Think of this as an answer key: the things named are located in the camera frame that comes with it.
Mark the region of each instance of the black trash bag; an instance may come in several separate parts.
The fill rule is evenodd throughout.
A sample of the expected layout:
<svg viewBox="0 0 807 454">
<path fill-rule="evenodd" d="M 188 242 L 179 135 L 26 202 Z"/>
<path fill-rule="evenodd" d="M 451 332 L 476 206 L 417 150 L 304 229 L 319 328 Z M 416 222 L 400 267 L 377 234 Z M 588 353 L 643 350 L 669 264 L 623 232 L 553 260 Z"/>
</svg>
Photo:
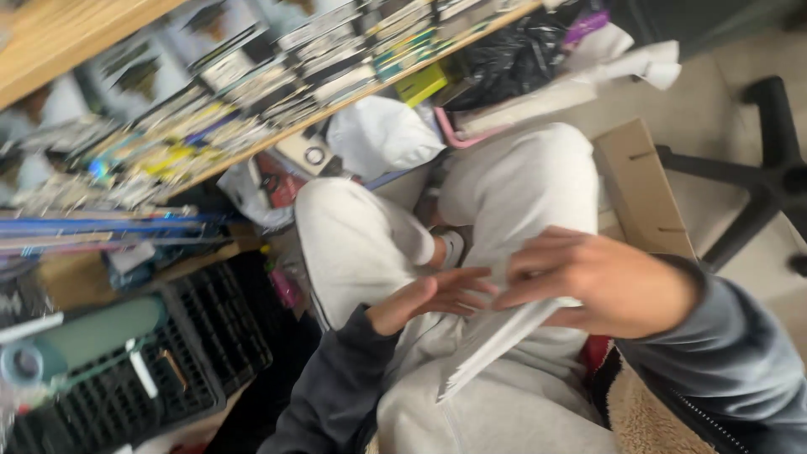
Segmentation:
<svg viewBox="0 0 807 454">
<path fill-rule="evenodd" d="M 458 58 L 470 88 L 444 107 L 466 111 L 526 95 L 551 82 L 563 61 L 570 25 L 600 0 L 572 0 L 549 13 L 543 6 L 466 46 Z"/>
</svg>

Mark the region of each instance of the person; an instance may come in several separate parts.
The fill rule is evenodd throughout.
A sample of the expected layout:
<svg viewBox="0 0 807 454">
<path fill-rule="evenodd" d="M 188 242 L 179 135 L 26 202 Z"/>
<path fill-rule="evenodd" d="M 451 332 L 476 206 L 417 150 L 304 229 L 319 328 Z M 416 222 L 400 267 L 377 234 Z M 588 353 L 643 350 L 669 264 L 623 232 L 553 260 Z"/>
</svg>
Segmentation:
<svg viewBox="0 0 807 454">
<path fill-rule="evenodd" d="M 462 241 L 356 183 L 310 182 L 295 210 L 327 332 L 258 452 L 807 451 L 803 363 L 776 319 L 695 263 L 597 236 L 598 186 L 569 125 L 482 147 L 437 201 L 474 226 L 452 269 Z M 475 323 L 559 296 L 582 305 L 436 402 Z M 583 386 L 589 334 L 615 347 Z"/>
</svg>

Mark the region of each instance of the hand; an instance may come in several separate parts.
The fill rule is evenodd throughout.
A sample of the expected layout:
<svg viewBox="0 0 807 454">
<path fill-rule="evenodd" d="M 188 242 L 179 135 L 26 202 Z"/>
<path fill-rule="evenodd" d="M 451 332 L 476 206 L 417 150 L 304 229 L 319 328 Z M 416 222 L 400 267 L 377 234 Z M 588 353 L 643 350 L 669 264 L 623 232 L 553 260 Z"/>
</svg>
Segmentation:
<svg viewBox="0 0 807 454">
<path fill-rule="evenodd" d="M 494 309 L 571 296 L 583 305 L 558 310 L 543 326 L 617 338 L 672 329 L 699 297 L 695 280 L 681 270 L 610 238 L 554 226 L 512 255 L 508 283 Z"/>
<path fill-rule="evenodd" d="M 485 302 L 464 290 L 495 295 L 497 287 L 480 280 L 489 275 L 490 268 L 457 268 L 421 277 L 364 314 L 370 319 L 375 332 L 385 336 L 397 333 L 414 317 L 427 312 L 470 316 L 474 310 L 469 307 L 485 309 Z"/>
</svg>

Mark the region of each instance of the tile floor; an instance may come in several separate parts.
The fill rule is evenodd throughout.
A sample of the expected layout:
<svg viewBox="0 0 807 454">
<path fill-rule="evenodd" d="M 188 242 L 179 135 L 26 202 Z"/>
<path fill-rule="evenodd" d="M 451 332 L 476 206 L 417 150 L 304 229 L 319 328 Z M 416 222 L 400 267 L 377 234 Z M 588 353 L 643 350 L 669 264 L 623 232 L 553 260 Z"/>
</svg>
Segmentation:
<svg viewBox="0 0 807 454">
<path fill-rule="evenodd" d="M 784 81 L 807 157 L 807 34 L 769 30 L 684 63 L 684 70 L 668 91 L 644 82 L 624 81 L 585 104 L 542 122 L 563 121 L 595 137 L 642 117 L 656 143 L 677 153 L 722 159 L 749 165 L 761 161 L 759 120 L 755 107 L 738 101 L 741 89 L 760 78 L 778 74 Z M 734 219 L 746 201 L 742 190 L 684 174 L 667 172 L 692 244 L 703 254 Z M 407 206 L 406 191 L 393 187 L 417 185 L 413 175 L 384 188 Z M 807 357 L 807 279 L 790 272 L 785 262 L 804 242 L 794 236 L 784 216 L 776 218 L 743 249 L 721 275 L 739 282 L 769 305 L 789 328 Z"/>
</svg>

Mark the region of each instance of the wooden shelf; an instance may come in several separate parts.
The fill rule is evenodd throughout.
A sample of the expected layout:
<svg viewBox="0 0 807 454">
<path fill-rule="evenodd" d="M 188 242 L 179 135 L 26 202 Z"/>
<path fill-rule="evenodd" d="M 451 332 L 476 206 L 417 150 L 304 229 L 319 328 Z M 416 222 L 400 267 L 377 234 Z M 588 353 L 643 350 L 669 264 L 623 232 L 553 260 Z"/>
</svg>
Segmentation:
<svg viewBox="0 0 807 454">
<path fill-rule="evenodd" d="M 0 109 L 185 0 L 31 0 L 0 50 Z"/>
<path fill-rule="evenodd" d="M 217 174 L 220 174 L 221 172 L 224 172 L 227 168 L 229 168 L 233 164 L 236 164 L 236 163 L 238 163 L 240 161 L 243 161 L 246 158 L 249 158 L 250 156 L 253 156 L 254 154 L 260 153 L 262 150 L 269 148 L 270 146 L 278 143 L 279 141 L 285 139 L 286 137 L 289 137 L 290 135 L 292 135 L 292 134 L 294 134 L 296 132 L 303 131 L 305 128 L 308 128 L 312 124 L 317 123 L 317 122 L 319 122 L 321 120 L 324 120 L 324 119 L 328 118 L 329 116 L 333 115 L 334 113 L 336 113 L 337 111 L 339 111 L 343 107 L 348 106 L 348 105 L 350 105 L 352 103 L 355 103 L 356 101 L 358 101 L 359 99 L 364 98 L 365 96 L 372 95 L 373 93 L 381 90 L 382 88 L 390 86 L 390 85 L 398 82 L 402 78 L 407 77 L 409 74 L 415 73 L 415 72 L 425 68 L 426 66 L 431 65 L 435 61 L 438 61 L 441 58 L 443 58 L 443 57 L 445 57 L 445 56 L 447 56 L 447 55 L 449 55 L 451 53 L 457 52 L 459 49 L 464 48 L 468 44 L 471 44 L 474 41 L 476 41 L 476 40 L 478 40 L 478 39 L 480 39 L 480 38 L 482 38 L 484 36 L 490 35 L 492 32 L 495 32 L 496 30 L 499 30 L 500 28 L 508 25 L 509 23 L 515 22 L 516 20 L 524 17 L 525 15 L 530 13 L 531 11 L 538 8 L 541 5 L 541 3 L 542 3 L 541 0 L 537 0 L 535 2 L 530 2 L 530 3 L 527 3 L 525 5 L 519 6 L 518 8 L 516 8 L 513 11 L 509 11 L 508 13 L 505 13 L 505 14 L 493 19 L 483 30 L 480 30 L 480 31 L 478 31 L 476 33 L 473 33 L 471 35 L 468 35 L 468 36 L 458 40 L 456 43 L 450 45 L 449 47 L 442 49 L 434 57 L 432 57 L 432 58 L 430 58 L 428 60 L 421 61 L 420 63 L 407 68 L 406 70 L 396 74 L 393 78 L 387 80 L 384 83 L 376 83 L 374 85 L 368 86 L 365 90 L 357 92 L 355 95 L 351 96 L 350 98 L 345 99 L 344 101 L 341 101 L 341 102 L 339 102 L 339 103 L 337 103 L 337 104 L 335 104 L 335 105 L 333 105 L 331 107 L 325 108 L 322 111 L 319 111 L 316 114 L 306 118 L 305 120 L 300 121 L 299 123 L 297 123 L 293 127 L 288 128 L 286 130 L 283 130 L 283 131 L 273 135 L 272 137 L 267 137 L 266 139 L 256 143 L 255 145 L 253 145 L 252 147 L 250 147 L 246 151 L 241 152 L 241 153 L 239 153 L 239 154 L 237 154 L 237 155 L 235 155 L 235 156 L 233 156 L 231 158 L 225 159 L 222 162 L 219 162 L 218 165 L 216 165 L 215 167 L 212 167 L 209 170 L 204 171 L 203 173 L 199 174 L 199 176 L 197 176 L 193 180 L 191 180 L 191 181 L 189 181 L 187 183 L 184 183 L 182 185 L 177 186 L 176 188 L 174 188 L 170 192 L 170 194 L 168 194 L 166 197 L 163 197 L 161 200 L 157 200 L 157 202 L 158 203 L 165 203 L 169 197 L 177 195 L 177 194 L 179 194 L 179 193 L 181 193 L 183 191 L 187 191 L 189 188 L 201 183 L 202 181 L 204 181 L 206 179 L 209 179 L 210 177 L 216 176 Z"/>
</svg>

